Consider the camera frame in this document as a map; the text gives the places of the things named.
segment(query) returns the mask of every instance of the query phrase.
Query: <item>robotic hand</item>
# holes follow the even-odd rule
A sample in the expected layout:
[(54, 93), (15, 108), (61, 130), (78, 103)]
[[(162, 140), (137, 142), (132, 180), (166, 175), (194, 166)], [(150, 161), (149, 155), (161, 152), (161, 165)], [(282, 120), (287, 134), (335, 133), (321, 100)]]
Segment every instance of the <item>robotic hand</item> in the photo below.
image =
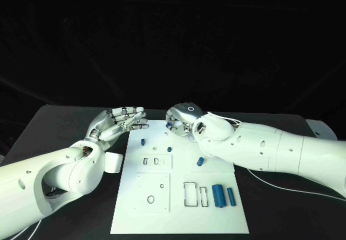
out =
[[(143, 107), (103, 111), (90, 124), (84, 140), (0, 167), (0, 240), (91, 193), (104, 172), (120, 172), (123, 155), (106, 150), (124, 132), (149, 128), (143, 117)], [(44, 183), (57, 190), (47, 194)]]
[(241, 167), (296, 174), (346, 197), (346, 142), (292, 134), (272, 126), (204, 114), (194, 103), (175, 105), (166, 126), (178, 136), (189, 133), (201, 151)]

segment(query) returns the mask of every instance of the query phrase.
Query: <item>white cylinder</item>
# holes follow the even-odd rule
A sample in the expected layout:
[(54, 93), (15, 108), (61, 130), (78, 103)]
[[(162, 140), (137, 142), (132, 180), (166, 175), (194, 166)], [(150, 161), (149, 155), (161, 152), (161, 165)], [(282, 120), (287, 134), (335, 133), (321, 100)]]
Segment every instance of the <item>white cylinder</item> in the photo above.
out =
[(104, 161), (104, 171), (110, 174), (117, 174), (122, 171), (123, 155), (107, 152)]

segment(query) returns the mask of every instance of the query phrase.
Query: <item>blue object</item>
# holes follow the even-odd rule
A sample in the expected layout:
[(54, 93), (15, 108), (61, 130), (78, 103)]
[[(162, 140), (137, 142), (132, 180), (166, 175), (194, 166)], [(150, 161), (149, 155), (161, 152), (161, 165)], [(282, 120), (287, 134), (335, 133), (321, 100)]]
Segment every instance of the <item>blue object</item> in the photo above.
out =
[(198, 159), (197, 165), (198, 165), (198, 166), (202, 166), (204, 161), (205, 161), (205, 159), (201, 157), (201, 158)]
[(228, 197), (230, 197), (230, 201), (231, 201), (231, 206), (235, 206), (237, 201), (235, 201), (234, 191), (233, 191), (231, 187), (227, 189), (227, 192), (228, 192)]
[(212, 185), (211, 189), (212, 189), (215, 207), (224, 208), (227, 206), (227, 199), (225, 199), (223, 185), (221, 184)]

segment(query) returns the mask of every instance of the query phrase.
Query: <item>oval hole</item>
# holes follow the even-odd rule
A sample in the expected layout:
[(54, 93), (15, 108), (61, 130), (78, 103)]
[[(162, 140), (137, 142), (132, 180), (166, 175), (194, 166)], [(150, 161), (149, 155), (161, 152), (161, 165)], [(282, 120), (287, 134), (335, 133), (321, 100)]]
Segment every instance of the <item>oval hole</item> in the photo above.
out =
[(24, 183), (22, 179), (18, 180), (18, 185), (24, 190), (26, 189), (26, 184)]
[(155, 202), (155, 196), (148, 197), (148, 202), (152, 204)]

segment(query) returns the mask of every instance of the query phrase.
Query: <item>cable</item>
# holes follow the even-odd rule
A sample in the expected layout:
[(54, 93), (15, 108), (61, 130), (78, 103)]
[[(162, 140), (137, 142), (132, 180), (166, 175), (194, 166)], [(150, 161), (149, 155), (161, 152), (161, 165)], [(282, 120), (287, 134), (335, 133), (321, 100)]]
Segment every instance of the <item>cable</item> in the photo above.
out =
[(28, 238), (28, 240), (32, 239), (32, 237), (34, 237), (34, 235), (35, 235), (35, 232), (37, 232), (37, 230), (38, 230), (38, 227), (39, 227), (41, 223), (42, 223), (42, 220), (39, 220), (38, 225), (37, 225), (37, 228), (35, 228), (35, 230), (34, 230), (34, 232), (32, 232), (31, 237)]
[(284, 188), (284, 187), (280, 187), (280, 186), (276, 186), (273, 185), (272, 183), (269, 183), (267, 181), (264, 181), (253, 172), (251, 170), (247, 168), (247, 170), (250, 171), (250, 173), (256, 176), (256, 178), (259, 178), (264, 183), (267, 183), (269, 185), (272, 185), (273, 187), (279, 188), (279, 189), (284, 189), (287, 191), (293, 191), (293, 192), (299, 192), (299, 193), (305, 193), (305, 194), (316, 194), (316, 195), (322, 195), (325, 197), (329, 197), (329, 198), (334, 198), (334, 199), (338, 199), (338, 200), (342, 200), (346, 202), (346, 199), (342, 199), (336, 196), (331, 196), (331, 195), (326, 195), (326, 194), (322, 194), (322, 193), (318, 193), (318, 192), (310, 192), (310, 191), (300, 191), (300, 190), (295, 190), (295, 189), (289, 189), (289, 188)]
[(221, 119), (228, 119), (228, 120), (234, 121), (234, 122), (235, 122), (235, 125), (240, 125), (240, 124), (243, 123), (240, 120), (237, 120), (237, 119), (234, 119), (234, 118), (230, 118), (230, 117), (220, 116), (220, 115), (211, 113), (210, 111), (208, 111), (208, 114), (211, 114), (212, 116), (215, 116), (215, 117), (218, 117), (218, 118), (221, 118)]
[(28, 228), (29, 228), (29, 227), (26, 227), (26, 228), (22, 230), (22, 232), (21, 232), (11, 240), (15, 240)]

